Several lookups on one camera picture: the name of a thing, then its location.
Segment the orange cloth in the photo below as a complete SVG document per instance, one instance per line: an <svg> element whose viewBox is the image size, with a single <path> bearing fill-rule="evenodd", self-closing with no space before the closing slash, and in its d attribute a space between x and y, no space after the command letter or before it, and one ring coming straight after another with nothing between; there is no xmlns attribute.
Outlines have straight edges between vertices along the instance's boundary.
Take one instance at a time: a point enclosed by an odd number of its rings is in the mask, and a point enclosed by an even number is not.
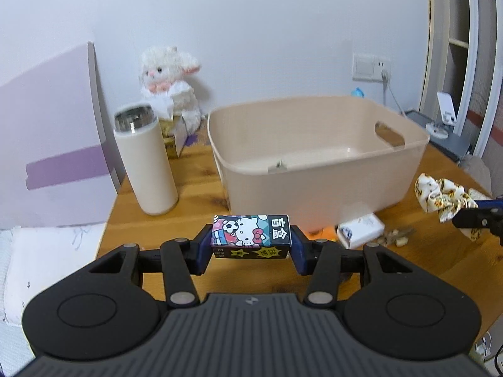
<svg viewBox="0 0 503 377"><path fill-rule="evenodd" d="M306 237L310 240L327 239L328 241L338 241L335 227L325 227L316 232L309 232Z"/></svg>

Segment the white blue small box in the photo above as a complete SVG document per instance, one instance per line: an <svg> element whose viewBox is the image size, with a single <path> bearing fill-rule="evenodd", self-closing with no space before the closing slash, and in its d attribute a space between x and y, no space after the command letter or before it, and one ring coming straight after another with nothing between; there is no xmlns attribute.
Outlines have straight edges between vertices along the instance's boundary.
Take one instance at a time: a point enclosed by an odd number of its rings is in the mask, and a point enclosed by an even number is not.
<svg viewBox="0 0 503 377"><path fill-rule="evenodd" d="M383 233L384 223L374 214L342 223L336 230L337 238L347 249L357 249Z"/></svg>

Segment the hello kitty small box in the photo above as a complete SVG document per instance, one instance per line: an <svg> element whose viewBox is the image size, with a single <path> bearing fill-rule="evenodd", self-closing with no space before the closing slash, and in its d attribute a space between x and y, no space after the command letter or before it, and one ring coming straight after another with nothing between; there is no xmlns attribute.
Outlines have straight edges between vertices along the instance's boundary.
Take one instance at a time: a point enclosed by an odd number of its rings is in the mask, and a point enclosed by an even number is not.
<svg viewBox="0 0 503 377"><path fill-rule="evenodd" d="M212 249L223 259L285 259L291 248L287 215L215 215Z"/></svg>

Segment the green seed snack packet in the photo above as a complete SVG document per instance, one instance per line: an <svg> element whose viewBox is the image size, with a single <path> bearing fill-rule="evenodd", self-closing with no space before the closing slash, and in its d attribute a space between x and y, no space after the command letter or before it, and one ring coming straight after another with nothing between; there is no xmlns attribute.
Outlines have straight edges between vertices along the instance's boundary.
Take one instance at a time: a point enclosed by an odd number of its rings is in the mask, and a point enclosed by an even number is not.
<svg viewBox="0 0 503 377"><path fill-rule="evenodd" d="M283 171L287 171L287 166L285 165L285 163L282 160L280 160L276 164L268 167L269 174L283 172Z"/></svg>

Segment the dark grey flat device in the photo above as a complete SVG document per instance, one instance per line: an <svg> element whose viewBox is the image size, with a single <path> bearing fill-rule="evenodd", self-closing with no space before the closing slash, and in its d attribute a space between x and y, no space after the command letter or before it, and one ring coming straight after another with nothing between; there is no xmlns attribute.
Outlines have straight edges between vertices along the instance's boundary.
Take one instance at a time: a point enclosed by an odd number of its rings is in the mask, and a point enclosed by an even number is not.
<svg viewBox="0 0 503 377"><path fill-rule="evenodd" d="M468 154L471 146L469 141L455 134L450 126L435 122L415 110L406 111L405 114L424 128L430 136L431 144L452 161L459 162Z"/></svg>

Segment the beige plastic storage basket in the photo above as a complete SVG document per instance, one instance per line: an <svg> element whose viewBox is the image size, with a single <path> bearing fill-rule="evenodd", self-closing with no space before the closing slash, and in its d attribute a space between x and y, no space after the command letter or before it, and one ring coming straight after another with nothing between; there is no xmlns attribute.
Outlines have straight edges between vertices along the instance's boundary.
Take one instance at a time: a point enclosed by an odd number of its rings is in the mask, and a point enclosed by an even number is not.
<svg viewBox="0 0 503 377"><path fill-rule="evenodd" d="M230 211L287 215L307 232L400 203L430 140L415 122L354 96L222 107L207 132ZM269 174L280 160L287 171Z"/></svg>

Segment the white phone stand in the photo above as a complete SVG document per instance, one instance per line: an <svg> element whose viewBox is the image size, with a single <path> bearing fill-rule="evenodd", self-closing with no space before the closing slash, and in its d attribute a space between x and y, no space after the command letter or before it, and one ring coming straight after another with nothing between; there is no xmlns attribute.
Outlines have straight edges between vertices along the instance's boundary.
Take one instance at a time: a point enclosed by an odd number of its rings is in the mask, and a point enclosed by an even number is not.
<svg viewBox="0 0 503 377"><path fill-rule="evenodd" d="M429 122L425 125L425 129L435 139L448 139L457 125L454 102L452 96L444 92L438 92L436 98L441 119L439 122Z"/></svg>

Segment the gold tissue box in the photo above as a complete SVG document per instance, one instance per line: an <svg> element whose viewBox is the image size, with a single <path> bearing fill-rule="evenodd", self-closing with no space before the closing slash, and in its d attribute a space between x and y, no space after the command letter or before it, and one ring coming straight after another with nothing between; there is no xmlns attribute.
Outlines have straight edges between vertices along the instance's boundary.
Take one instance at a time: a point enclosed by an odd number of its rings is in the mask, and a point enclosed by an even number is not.
<svg viewBox="0 0 503 377"><path fill-rule="evenodd" d="M160 94L142 93L142 98L152 107L158 118L164 147L169 157L180 157L188 139L186 124L175 111L175 102L167 92Z"/></svg>

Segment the white bed pillow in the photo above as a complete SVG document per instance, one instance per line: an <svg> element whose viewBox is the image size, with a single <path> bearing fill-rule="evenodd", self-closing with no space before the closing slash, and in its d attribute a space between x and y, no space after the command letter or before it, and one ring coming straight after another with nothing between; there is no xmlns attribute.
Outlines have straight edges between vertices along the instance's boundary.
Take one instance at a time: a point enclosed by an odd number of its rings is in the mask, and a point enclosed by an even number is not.
<svg viewBox="0 0 503 377"><path fill-rule="evenodd" d="M2 231L1 320L19 326L35 295L96 258L105 229L99 223Z"/></svg>

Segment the white thermos bottle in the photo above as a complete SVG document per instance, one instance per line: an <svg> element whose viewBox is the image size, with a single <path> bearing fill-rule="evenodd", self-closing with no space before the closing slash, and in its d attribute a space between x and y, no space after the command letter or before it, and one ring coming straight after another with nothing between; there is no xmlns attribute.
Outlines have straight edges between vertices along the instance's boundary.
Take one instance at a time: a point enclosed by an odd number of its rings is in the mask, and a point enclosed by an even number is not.
<svg viewBox="0 0 503 377"><path fill-rule="evenodd" d="M124 169L141 210L163 215L178 201L158 118L146 103L115 113L113 134Z"/></svg>

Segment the purple white headboard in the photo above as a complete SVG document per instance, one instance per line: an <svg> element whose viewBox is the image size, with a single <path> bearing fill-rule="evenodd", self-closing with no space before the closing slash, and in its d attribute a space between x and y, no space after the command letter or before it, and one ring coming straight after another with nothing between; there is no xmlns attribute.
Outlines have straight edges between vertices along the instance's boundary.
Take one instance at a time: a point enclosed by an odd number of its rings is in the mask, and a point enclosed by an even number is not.
<svg viewBox="0 0 503 377"><path fill-rule="evenodd" d="M1 227L107 220L119 188L92 43L1 86Z"/></svg>

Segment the blue toy figurine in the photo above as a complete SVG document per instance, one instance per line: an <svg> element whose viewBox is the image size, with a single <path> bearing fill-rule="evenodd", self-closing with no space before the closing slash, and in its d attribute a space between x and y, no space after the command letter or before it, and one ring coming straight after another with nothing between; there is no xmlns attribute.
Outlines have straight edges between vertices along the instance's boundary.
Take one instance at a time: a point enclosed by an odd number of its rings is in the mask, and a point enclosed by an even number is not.
<svg viewBox="0 0 503 377"><path fill-rule="evenodd" d="M365 94L363 93L363 91L360 88L356 88L351 91L351 96L364 98Z"/></svg>

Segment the white plush bunny toy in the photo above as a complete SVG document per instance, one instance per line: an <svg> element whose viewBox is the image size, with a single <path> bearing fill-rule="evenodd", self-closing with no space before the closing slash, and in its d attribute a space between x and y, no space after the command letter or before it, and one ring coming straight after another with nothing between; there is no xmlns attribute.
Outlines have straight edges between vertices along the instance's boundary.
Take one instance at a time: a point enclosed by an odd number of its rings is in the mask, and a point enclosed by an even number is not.
<svg viewBox="0 0 503 377"><path fill-rule="evenodd" d="M141 54L141 94L160 120L180 117L188 135L199 127L203 117L194 88L187 82L200 70L200 62L175 46L151 47Z"/></svg>

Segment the white wooden shelf frame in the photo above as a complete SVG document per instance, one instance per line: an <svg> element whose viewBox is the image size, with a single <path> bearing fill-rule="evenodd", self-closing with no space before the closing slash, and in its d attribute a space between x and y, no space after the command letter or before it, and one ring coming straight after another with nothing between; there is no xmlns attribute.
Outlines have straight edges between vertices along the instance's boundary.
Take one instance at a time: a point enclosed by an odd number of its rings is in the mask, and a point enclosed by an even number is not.
<svg viewBox="0 0 503 377"><path fill-rule="evenodd" d="M438 92L452 96L454 133L481 157L502 142L502 0L429 0L429 44L419 111L440 121Z"/></svg>

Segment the white wall socket plate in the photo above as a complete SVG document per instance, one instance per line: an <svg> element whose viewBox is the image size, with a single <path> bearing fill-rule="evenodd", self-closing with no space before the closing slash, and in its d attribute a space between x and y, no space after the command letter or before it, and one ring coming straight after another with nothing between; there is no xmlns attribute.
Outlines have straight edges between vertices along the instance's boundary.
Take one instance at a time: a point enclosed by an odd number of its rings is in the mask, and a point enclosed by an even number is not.
<svg viewBox="0 0 503 377"><path fill-rule="evenodd" d="M391 78L391 61L377 55L353 54L352 78L384 84Z"/></svg>

